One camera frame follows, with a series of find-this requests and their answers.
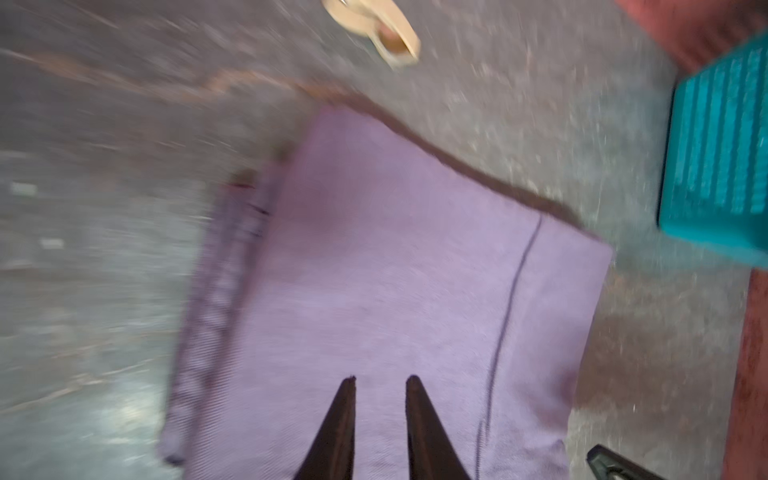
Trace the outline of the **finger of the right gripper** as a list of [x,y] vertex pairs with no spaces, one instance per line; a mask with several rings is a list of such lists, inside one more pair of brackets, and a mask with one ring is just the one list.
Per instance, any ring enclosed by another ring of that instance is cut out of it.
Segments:
[[588,451],[586,462],[596,480],[663,480],[657,474],[600,444]]

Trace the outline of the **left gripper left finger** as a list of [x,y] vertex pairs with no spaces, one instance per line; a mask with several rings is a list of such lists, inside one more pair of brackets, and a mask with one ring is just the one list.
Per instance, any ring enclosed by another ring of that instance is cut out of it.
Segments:
[[353,476],[356,378],[345,378],[334,396],[295,480],[350,480]]

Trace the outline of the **purple trousers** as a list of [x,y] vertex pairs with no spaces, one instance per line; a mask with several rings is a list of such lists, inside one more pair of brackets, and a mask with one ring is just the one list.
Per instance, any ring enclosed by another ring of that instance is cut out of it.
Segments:
[[565,479],[612,248],[324,107],[290,159],[226,187],[191,283],[160,457],[290,479],[356,383],[357,479],[408,477],[417,376],[473,479]]

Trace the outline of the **teal plastic basket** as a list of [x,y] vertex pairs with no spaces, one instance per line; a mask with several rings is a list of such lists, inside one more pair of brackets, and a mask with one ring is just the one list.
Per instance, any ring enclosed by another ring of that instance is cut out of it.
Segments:
[[675,88],[660,230],[753,268],[767,266],[767,35]]

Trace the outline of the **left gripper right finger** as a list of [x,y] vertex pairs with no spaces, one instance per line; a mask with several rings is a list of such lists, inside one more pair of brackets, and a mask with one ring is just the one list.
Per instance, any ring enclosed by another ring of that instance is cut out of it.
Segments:
[[409,474],[414,480],[469,480],[421,381],[406,381]]

